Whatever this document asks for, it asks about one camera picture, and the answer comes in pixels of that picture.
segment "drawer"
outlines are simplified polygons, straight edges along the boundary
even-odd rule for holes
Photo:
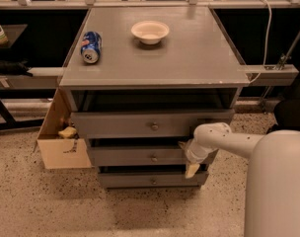
[[[233,110],[73,113],[71,119],[79,135],[85,138],[189,136],[207,119],[230,120],[233,113]]]
[[[200,187],[208,177],[207,171],[198,171],[191,179],[186,179],[183,171],[108,173],[103,168],[101,171],[98,180],[103,188]]]
[[[185,164],[187,158],[178,141],[188,137],[120,138],[90,140],[88,154],[95,166]],[[215,153],[205,164],[210,164]]]

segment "cabinet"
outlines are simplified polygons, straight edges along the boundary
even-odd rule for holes
[[[142,20],[164,22],[171,32],[158,44],[142,44],[130,33]],[[209,9],[93,8],[86,31],[102,36],[102,56],[84,63],[79,40],[60,88],[101,185],[203,185],[215,154],[187,180],[178,142],[202,123],[230,122],[249,83]]]

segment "white cable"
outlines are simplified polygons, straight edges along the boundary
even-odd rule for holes
[[[264,47],[264,58],[262,62],[262,66],[265,67],[266,65],[266,57],[267,57],[267,45],[268,45],[268,36],[269,36],[269,29],[270,29],[270,23],[271,23],[271,8],[267,0],[260,0],[264,2],[264,4],[267,5],[268,11],[269,11],[269,16],[268,16],[268,23],[267,23],[267,29],[266,29],[266,36],[265,36],[265,47]],[[250,84],[255,82],[259,77],[260,73],[254,78],[253,80],[250,81]]]

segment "white bowl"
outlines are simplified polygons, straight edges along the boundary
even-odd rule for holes
[[[168,35],[170,29],[166,24],[158,21],[142,21],[133,25],[131,32],[141,42],[155,44]]]

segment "gray tabletop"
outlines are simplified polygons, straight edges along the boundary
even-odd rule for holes
[[[160,43],[146,45],[131,33],[140,21],[170,27]],[[83,34],[102,36],[102,55],[86,64]],[[93,8],[65,68],[64,87],[240,87],[249,81],[206,7]]]

